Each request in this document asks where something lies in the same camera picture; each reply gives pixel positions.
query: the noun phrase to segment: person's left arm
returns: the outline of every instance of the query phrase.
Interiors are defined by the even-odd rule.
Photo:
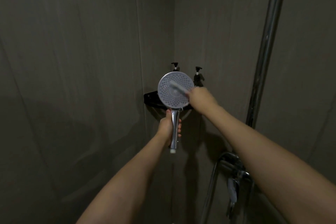
[[[105,185],[77,224],[132,222],[145,199],[153,170],[162,151],[170,144],[172,128],[171,112],[167,110],[156,135]]]

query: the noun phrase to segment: hand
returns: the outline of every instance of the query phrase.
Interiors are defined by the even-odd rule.
[[[196,111],[205,114],[209,107],[218,105],[216,99],[204,87],[195,87],[187,94],[190,104]]]
[[[179,133],[181,133],[181,128],[182,128],[182,120],[180,119],[179,125],[178,125]],[[167,146],[169,146],[172,133],[173,133],[173,121],[172,121],[171,111],[168,109],[166,111],[166,117],[161,119],[160,121],[159,128],[157,129],[156,135],[166,140]]]

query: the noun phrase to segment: person's right arm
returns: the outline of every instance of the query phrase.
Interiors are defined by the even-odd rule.
[[[248,172],[290,223],[336,223],[336,186],[300,158],[234,118],[206,88],[191,105],[226,137]]]

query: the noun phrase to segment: person's right hand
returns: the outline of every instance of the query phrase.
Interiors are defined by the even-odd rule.
[[[195,87],[187,96],[191,106],[201,114],[206,114],[211,106],[218,105],[216,99],[205,87]]]

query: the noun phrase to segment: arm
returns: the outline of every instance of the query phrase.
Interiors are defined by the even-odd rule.
[[[181,132],[181,120],[178,131]],[[156,135],[105,185],[77,224],[131,223],[145,199],[162,151],[170,144],[171,134],[172,117],[168,110]]]
[[[227,138],[256,184],[290,223],[336,223],[336,186],[220,107],[205,88],[189,93],[191,105]]]

